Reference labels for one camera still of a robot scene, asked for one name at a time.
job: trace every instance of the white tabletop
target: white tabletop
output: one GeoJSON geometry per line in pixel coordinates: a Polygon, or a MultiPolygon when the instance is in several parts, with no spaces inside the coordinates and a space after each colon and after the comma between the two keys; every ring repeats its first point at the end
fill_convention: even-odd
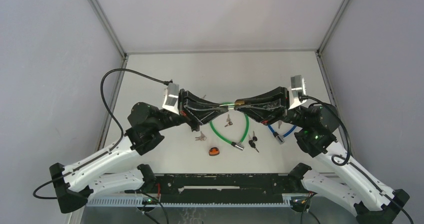
{"type": "MultiPolygon", "coordinates": [[[[137,54],[129,56],[126,67],[157,79],[173,79],[180,88],[219,103],[257,96],[278,86],[289,88],[290,77],[301,74],[306,80],[307,94],[329,102],[314,52],[137,54]]],[[[132,73],[125,73],[123,78],[114,114],[128,129],[127,116],[132,106],[145,102],[160,109],[165,86],[132,73]]],[[[233,110],[228,113],[232,126],[224,127],[226,114],[213,123],[225,137],[239,141],[245,129],[244,115],[233,110]]],[[[273,127],[282,134],[292,126],[283,123],[278,129],[275,123],[273,127]]],[[[247,139],[243,142],[244,151],[240,151],[220,140],[209,125],[201,126],[200,130],[207,136],[206,141],[195,141],[200,132],[191,132],[188,125],[163,130],[160,133],[165,139],[154,150],[111,171],[121,172],[143,163],[149,164],[155,173],[288,173],[303,162],[318,172],[332,172],[302,152],[293,134],[280,145],[266,126],[252,119],[249,133],[255,131],[260,153],[249,146],[247,139]],[[218,147],[220,154],[210,157],[211,147],[218,147]]],[[[334,134],[340,140],[338,131],[334,134]]],[[[106,144],[118,137],[119,129],[112,123],[106,144]]]]}

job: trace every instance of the orange and black object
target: orange and black object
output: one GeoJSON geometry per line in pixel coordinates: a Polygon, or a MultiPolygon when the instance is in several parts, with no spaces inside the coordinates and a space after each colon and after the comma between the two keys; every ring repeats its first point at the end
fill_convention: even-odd
{"type": "Polygon", "coordinates": [[[209,156],[217,156],[220,153],[220,150],[217,147],[209,149],[209,156]]]}

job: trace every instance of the green loop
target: green loop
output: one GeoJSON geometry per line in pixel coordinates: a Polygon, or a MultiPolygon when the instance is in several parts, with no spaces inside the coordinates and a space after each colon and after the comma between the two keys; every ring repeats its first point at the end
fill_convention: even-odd
{"type": "MultiPolygon", "coordinates": [[[[244,115],[244,117],[246,118],[246,127],[244,128],[244,133],[243,133],[242,138],[240,139],[240,143],[242,143],[245,140],[245,138],[246,138],[246,136],[248,135],[248,132],[249,132],[249,117],[246,114],[244,115]]],[[[210,124],[210,128],[212,128],[212,131],[219,138],[221,138],[222,140],[224,140],[226,143],[229,143],[229,144],[232,143],[232,141],[228,140],[226,137],[224,137],[221,133],[219,133],[216,130],[216,128],[214,127],[214,124],[212,123],[212,121],[210,121],[209,124],[210,124]]]]}

